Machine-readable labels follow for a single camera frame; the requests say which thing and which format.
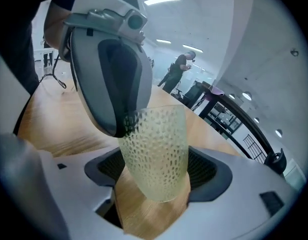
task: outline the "white ceiling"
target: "white ceiling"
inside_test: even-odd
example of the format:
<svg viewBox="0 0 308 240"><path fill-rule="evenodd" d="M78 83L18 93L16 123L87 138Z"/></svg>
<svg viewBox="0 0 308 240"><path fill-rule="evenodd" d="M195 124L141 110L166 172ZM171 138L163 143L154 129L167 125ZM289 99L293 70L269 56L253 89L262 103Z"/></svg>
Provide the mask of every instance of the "white ceiling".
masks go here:
<svg viewBox="0 0 308 240"><path fill-rule="evenodd" d="M302 169L308 165L308 46L281 1L254 0L242 41L217 86L249 103L248 114L260 119L269 141L279 141ZM244 91L252 101L242 97ZM276 129L282 129L282 139Z"/></svg>
<svg viewBox="0 0 308 240"><path fill-rule="evenodd" d="M229 43L234 0L180 0L147 6L148 24L144 33L148 39L169 40L159 47L186 52L182 44L203 50L198 58L210 65L216 74L223 62Z"/></svg>

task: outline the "cable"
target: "cable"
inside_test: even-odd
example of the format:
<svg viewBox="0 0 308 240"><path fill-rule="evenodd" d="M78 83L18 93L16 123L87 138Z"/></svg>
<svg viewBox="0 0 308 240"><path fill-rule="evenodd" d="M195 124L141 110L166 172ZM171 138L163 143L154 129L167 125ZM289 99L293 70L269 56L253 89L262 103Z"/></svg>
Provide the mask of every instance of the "cable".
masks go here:
<svg viewBox="0 0 308 240"><path fill-rule="evenodd" d="M59 79L55 76L55 67L56 67L56 64L57 64L58 61L59 61L59 57L60 57L60 55L58 54L57 57L56 57L56 60L55 60L53 69L52 69L52 73L43 75L42 78L38 81L38 83L41 83L42 80L43 80L45 77L52 76L52 77L54 77L54 79L59 83L60 86L62 86L64 89L66 89L66 87L67 87L66 84L65 84L64 82L62 82L61 80L59 80Z"/></svg>

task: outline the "yellowish translucent cup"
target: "yellowish translucent cup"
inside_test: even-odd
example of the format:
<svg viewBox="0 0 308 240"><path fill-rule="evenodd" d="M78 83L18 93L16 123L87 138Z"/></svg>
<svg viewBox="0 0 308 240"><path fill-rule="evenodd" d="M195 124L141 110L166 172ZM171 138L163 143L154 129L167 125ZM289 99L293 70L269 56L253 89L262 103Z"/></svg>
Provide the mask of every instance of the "yellowish translucent cup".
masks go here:
<svg viewBox="0 0 308 240"><path fill-rule="evenodd" d="M118 139L126 166L142 193L153 201L178 196L188 168L186 117L182 105L145 108L126 117Z"/></svg>

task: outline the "wooden tabletop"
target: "wooden tabletop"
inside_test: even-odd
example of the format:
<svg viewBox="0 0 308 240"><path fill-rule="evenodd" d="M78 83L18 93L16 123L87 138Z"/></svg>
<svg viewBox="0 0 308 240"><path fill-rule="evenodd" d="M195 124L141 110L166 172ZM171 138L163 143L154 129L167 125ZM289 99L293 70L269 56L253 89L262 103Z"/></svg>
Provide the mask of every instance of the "wooden tabletop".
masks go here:
<svg viewBox="0 0 308 240"><path fill-rule="evenodd" d="M42 81L22 118L18 136L54 157L69 156L100 148L118 146L116 138L100 132L90 121L72 80L63 89L54 79ZM152 87L148 108L179 105L178 100ZM187 107L187 141L190 146L208 148L239 156L237 151L210 125ZM180 195L165 203L147 199L138 189L127 168L115 186L116 208L128 234L154 239L164 232L186 209L190 181L187 175Z"/></svg>

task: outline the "black shirt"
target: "black shirt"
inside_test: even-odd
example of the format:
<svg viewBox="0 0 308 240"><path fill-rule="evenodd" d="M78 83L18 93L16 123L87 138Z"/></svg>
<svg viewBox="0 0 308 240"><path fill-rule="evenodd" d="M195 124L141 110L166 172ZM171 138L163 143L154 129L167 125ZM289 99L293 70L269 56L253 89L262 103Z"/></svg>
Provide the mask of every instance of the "black shirt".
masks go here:
<svg viewBox="0 0 308 240"><path fill-rule="evenodd" d="M39 85L35 72L32 20L43 1L45 0L0 1L2 3L0 4L0 55L30 95ZM74 1L52 0L56 5L69 11ZM14 8L13 13L7 8Z"/></svg>
<svg viewBox="0 0 308 240"><path fill-rule="evenodd" d="M173 75L180 75L182 76L183 74L183 70L181 70L180 66L181 65L186 65L187 59L186 56L184 54L181 54L180 56L178 56L177 60L175 61L175 63L171 66L171 73Z"/></svg>

